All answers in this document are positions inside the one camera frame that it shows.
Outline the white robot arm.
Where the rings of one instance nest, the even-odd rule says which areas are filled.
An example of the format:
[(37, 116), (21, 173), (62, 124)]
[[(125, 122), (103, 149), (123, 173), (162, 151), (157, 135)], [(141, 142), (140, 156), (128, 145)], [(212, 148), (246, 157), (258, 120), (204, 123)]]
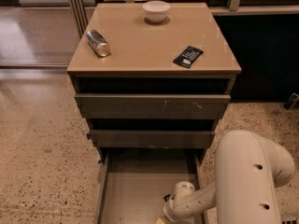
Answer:
[(174, 224), (217, 209), (218, 224), (282, 224), (275, 189), (295, 173), (290, 152), (257, 133), (233, 130), (216, 147), (215, 180), (196, 190), (175, 185), (155, 224)]

